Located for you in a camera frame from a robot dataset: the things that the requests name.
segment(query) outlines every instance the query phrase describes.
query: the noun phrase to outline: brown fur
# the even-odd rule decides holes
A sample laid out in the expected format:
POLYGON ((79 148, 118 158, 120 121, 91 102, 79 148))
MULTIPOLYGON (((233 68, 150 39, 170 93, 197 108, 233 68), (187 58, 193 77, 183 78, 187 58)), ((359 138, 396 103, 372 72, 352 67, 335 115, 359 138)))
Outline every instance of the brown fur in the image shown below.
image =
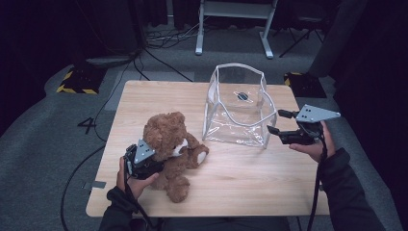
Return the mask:
POLYGON ((166 190, 171 201, 178 203, 189 194, 189 180, 183 176, 186 168, 198 168, 197 157, 209 153, 209 148, 186 130, 185 117, 180 112, 152 116, 144 126, 143 139, 155 150, 153 159, 165 161, 165 168, 152 184, 158 190, 166 190), (173 150, 186 140, 188 146, 182 147, 180 156, 173 157, 173 150))

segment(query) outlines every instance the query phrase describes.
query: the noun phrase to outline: hand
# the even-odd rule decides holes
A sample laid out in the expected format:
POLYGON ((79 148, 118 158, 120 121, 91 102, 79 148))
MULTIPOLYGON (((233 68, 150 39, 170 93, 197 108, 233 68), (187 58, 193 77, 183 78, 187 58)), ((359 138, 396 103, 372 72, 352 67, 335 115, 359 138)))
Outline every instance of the hand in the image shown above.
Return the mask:
MULTIPOLYGON (((158 177, 159 177, 159 173, 156 172, 153 175, 149 176, 145 180, 137 180, 137 179, 134 179, 134 178, 129 178, 128 179, 128 185, 129 185, 130 189, 132 190, 133 197, 135 199, 138 199, 139 196, 141 196, 141 193, 143 193, 144 188, 151 185, 158 177)), ((117 185, 118 188, 120 188, 125 193, 123 157, 120 157, 119 172, 117 173, 116 185, 117 185)))
MULTIPOLYGON (((324 140, 327 145, 327 158, 330 158, 336 153, 336 147, 333 143, 333 139, 330 135, 330 132, 327 129, 326 123, 322 121, 321 125, 323 126, 324 140)), ((311 145, 301 145, 298 143, 292 143, 289 145, 289 148, 292 150, 296 150, 298 152, 306 153, 310 157, 312 157, 313 160, 315 160, 316 162, 319 162, 320 155, 323 152, 323 143, 321 143, 321 141, 311 144, 311 145)))

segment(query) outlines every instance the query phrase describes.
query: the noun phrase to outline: teddy bear's head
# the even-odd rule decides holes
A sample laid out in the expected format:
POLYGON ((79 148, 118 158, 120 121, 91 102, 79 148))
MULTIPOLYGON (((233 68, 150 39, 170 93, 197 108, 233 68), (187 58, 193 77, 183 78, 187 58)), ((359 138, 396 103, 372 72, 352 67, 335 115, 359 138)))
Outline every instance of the teddy bear's head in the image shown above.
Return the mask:
POLYGON ((164 161, 177 156, 182 146, 187 145, 187 130, 183 114, 158 114, 150 117, 144 125, 143 139, 156 151, 155 161, 164 161))

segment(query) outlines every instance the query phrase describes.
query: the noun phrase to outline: white metal stand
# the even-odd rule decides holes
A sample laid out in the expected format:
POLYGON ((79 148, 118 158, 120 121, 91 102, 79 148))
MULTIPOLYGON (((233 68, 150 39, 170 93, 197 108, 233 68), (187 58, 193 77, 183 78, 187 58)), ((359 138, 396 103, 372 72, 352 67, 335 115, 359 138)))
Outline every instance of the white metal stand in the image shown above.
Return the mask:
POLYGON ((277 0, 273 0, 272 4, 251 4, 251 3, 232 3, 232 2, 211 2, 201 0, 199 29, 197 36, 197 44, 195 54, 203 53, 204 40, 204 15, 208 16, 227 16, 227 17, 245 17, 245 18, 260 18, 266 19, 267 24, 264 32, 260 32, 261 42, 264 45, 265 53, 268 59, 273 58, 273 53, 268 43, 268 32, 273 15, 275 14, 277 0))

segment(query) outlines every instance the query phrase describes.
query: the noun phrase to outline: gray floor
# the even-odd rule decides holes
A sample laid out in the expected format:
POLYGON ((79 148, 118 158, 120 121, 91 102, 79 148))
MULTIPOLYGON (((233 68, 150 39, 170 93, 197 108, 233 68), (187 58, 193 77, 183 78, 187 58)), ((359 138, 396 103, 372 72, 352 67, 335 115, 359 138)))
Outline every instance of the gray floor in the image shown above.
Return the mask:
MULTIPOLYGON (((277 56, 293 41, 288 32, 268 39, 275 52, 273 60, 264 54, 258 32, 251 30, 213 30, 206 33, 202 56, 194 55, 195 37, 168 49, 149 51, 160 60, 182 72, 193 75, 196 82, 208 82, 216 65, 241 63, 265 72, 268 84, 282 85, 283 74, 288 71, 306 71, 319 49, 319 41, 311 36, 297 45, 284 58, 277 56)), ((167 66, 143 52, 136 65, 146 74, 173 72, 167 66)), ((105 109, 105 103, 118 83, 125 66, 109 69, 100 87, 100 93, 56 93, 56 89, 70 66, 62 69, 44 86, 47 96, 27 110, 0 139, 0 230, 61 230, 61 199, 64 186, 72 171, 88 155, 104 144, 115 117, 115 107, 105 109), (86 135, 86 128, 77 124, 89 117, 96 120, 96 132, 86 135)), ((132 65, 125 72, 128 78, 140 76, 132 65)), ((310 104, 338 111, 332 96, 334 81, 321 79, 327 98, 296 98, 299 107, 310 104)), ((367 198, 387 230, 402 230, 389 189, 370 164, 346 119, 328 123, 337 146, 351 154, 354 167, 367 198)), ((73 177, 64 201, 64 218, 69 230, 96 230, 100 218, 86 214, 89 191, 85 183, 94 180, 102 151, 89 158, 73 177)), ((300 218, 303 229, 308 217, 300 218)), ((298 230, 295 218, 289 218, 292 230, 298 230)), ((315 230, 332 230, 328 216, 316 217, 315 230)))

